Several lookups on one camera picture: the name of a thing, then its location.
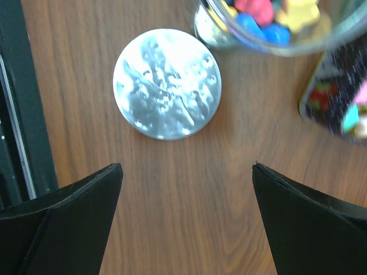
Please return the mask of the clear plastic jar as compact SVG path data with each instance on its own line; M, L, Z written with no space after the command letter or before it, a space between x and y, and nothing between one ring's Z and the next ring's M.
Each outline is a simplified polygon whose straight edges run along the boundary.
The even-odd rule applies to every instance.
M195 36L216 50L292 57L366 32L366 1L193 1Z

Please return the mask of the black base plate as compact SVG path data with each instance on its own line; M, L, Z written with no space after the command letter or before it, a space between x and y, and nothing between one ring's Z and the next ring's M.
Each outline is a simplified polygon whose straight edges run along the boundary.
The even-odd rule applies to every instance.
M1 208L57 190L21 1L1 1Z

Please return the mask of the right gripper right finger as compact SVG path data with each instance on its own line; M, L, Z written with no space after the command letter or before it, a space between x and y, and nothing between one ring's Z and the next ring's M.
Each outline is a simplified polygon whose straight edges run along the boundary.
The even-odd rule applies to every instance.
M278 274L366 274L366 208L261 163L252 183Z

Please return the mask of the white jar lid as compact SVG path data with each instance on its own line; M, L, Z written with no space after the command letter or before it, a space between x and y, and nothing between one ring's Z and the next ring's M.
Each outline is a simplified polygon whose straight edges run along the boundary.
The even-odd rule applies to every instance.
M158 140L178 140L203 129L216 113L222 81L213 54L177 29L146 31L122 50L112 86L128 123Z

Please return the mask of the tray of paper stars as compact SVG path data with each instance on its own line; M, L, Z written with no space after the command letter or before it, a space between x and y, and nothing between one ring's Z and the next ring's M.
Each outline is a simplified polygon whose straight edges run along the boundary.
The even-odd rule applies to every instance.
M366 145L366 34L321 55L298 109L333 135Z

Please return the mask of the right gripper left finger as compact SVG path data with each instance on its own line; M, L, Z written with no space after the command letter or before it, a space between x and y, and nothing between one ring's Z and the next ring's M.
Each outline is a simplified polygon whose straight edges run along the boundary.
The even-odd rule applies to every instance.
M1 210L1 274L99 274L123 180L119 163Z

